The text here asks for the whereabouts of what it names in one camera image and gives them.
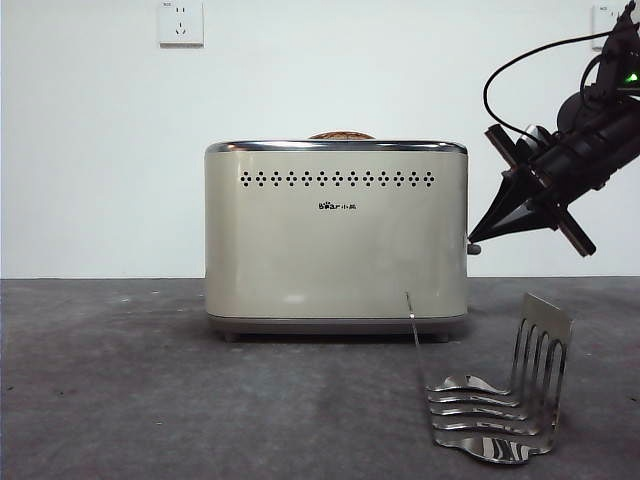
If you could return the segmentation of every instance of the black cable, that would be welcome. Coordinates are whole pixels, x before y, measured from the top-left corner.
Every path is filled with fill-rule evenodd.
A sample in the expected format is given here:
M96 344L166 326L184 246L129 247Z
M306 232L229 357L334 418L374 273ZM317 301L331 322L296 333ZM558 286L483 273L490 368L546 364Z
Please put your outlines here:
M521 60L524 60L527 57L530 57L532 55L535 55L536 53L540 53L544 50L549 50L550 48L555 48L555 47L559 47L561 45L568 45L570 43L579 43L579 42L585 42L587 40L594 40L596 38L602 38L602 37L606 37L609 36L613 33L621 33L624 32L628 29L631 28L635 28L636 30L638 29L638 27L640 26L640 23L634 23L631 27L627 27L627 28L623 28L620 30L610 30L608 32L604 32L604 33L596 33L594 35L586 35L584 37L575 37L575 38L569 38L567 40L560 40L559 42L553 42L553 43L549 43L547 45L543 45L542 47L538 47L535 48L533 50L530 50L527 53L524 53L522 55L520 55L519 57L514 58L513 60L511 60L508 63L505 63L503 66L501 66L498 70L496 70L495 72L493 72L493 74L489 77L489 80L487 80L487 83L484 86L484 92L483 92L483 99L484 99L484 108L487 110L487 113L489 115L491 115L491 117L498 122L500 125L502 125L505 128L508 128L509 130L513 130L514 132L518 132L521 135L525 135L527 137L529 137L530 139L532 139L534 142L536 142L538 145L540 146L544 146L542 144L542 142L540 142L540 140L538 140L536 137L534 137L533 135L525 132L524 130L521 130L517 127L514 127L513 125L508 124L507 122L505 122L504 120L502 120L500 117L498 117L498 115L496 115L493 110L491 109L491 107L489 106L489 87L491 86L491 83L495 80L495 78L500 75L504 70L506 70L507 68L511 67L512 65L518 63Z
M600 63L601 59L602 59L602 54L598 55L593 60L591 60L589 62L589 65L587 65L587 68L584 70L584 73L582 74L582 79L580 80L580 98L582 99L582 105L584 105L590 110L593 110L593 109L587 103L587 99L585 98L585 95L584 95L584 87L585 87L585 83L587 83L587 78L589 77L591 70L593 70L595 66Z

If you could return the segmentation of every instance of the brand logo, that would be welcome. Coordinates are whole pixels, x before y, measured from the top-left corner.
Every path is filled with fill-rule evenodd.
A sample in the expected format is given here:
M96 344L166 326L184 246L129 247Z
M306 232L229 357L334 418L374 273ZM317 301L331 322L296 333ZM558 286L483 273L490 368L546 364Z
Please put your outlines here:
M321 202L318 204L319 210L357 210L355 203L333 203Z

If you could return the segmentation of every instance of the gray carpet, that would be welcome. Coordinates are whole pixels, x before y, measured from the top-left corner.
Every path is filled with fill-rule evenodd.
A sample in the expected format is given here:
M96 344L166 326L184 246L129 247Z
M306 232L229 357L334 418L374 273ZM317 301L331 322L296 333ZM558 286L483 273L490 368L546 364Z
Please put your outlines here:
M499 467L432 443L409 335L227 344L201 280L5 281L3 478L637 478L639 278L472 279L427 380L504 382L525 291L576 325L556 449Z

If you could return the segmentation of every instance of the wall socket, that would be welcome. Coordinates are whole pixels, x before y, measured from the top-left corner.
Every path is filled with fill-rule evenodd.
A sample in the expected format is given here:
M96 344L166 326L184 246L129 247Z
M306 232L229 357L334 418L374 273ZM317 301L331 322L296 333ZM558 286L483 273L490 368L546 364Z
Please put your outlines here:
M158 7L158 42L162 48L204 47L204 7L200 0L165 1Z
M628 0L611 0L594 4L591 10L591 32L595 34L613 30L627 3L629 3ZM595 38L591 40L591 47L594 50L602 50L606 41L607 37Z

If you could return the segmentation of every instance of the chrome trim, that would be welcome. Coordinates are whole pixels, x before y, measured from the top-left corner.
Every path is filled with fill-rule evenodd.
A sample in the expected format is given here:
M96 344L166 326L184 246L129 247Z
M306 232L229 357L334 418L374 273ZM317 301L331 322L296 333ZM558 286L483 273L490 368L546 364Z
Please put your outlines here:
M458 448L472 457L500 465L521 465L529 461L532 455L541 455L551 451L551 445L533 447L500 437L469 437L461 440L435 438L443 447Z
M459 143L428 140L243 140L214 143L206 153L225 152L309 152L309 151L400 151L454 152L467 154Z
M276 318L222 317L208 313L213 330L225 334L276 335L406 335L411 323L406 318ZM436 335L447 342L448 335L464 329L467 314L416 318L420 333Z

